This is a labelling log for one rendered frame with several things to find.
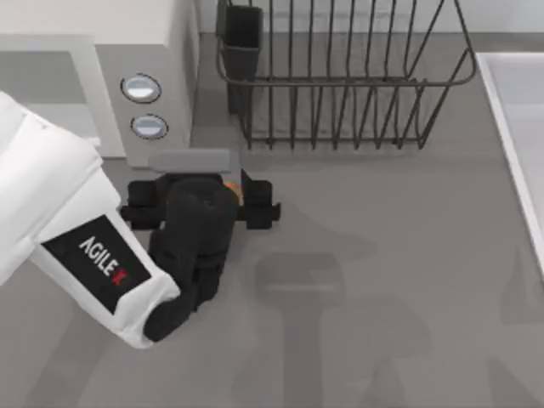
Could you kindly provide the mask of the pale grey rounded box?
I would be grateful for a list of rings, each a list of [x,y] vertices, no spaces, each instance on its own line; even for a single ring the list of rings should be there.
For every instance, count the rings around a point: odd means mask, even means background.
[[[148,158],[157,173],[234,174],[241,170],[239,155],[224,148],[161,150]]]

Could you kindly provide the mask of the round grey microwave knob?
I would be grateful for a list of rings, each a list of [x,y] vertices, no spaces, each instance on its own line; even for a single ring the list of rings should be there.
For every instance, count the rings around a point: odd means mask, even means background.
[[[145,140],[162,139],[169,130],[168,124],[163,118],[152,114],[133,118],[130,127],[136,136]]]
[[[144,73],[123,78],[120,86],[122,94],[137,104],[153,103],[162,95],[160,83],[153,76]]]

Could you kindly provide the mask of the pale microwave door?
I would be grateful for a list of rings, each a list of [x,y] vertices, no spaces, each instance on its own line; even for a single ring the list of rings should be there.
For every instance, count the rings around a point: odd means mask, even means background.
[[[126,156],[91,37],[0,34],[0,90],[102,156]]]

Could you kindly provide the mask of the pale microwave oven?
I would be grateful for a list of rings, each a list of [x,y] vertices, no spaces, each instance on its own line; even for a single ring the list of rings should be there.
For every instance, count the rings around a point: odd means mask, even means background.
[[[91,37],[130,166],[146,168],[152,154],[190,146],[200,42],[195,0],[0,0],[0,34]],[[138,73],[160,83],[155,102],[122,94],[121,80]],[[164,138],[133,133],[132,119],[147,114],[167,122]]]

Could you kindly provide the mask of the black cutlery holder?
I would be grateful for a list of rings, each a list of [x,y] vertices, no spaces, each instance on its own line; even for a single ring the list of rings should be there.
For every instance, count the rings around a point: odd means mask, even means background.
[[[227,83],[228,112],[243,112],[243,102],[252,90],[262,49],[264,12],[253,5],[218,0],[216,36]]]

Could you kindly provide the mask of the white sink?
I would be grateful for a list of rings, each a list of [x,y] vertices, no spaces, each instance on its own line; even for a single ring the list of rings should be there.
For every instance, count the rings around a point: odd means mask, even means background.
[[[476,59],[544,280],[544,52]]]

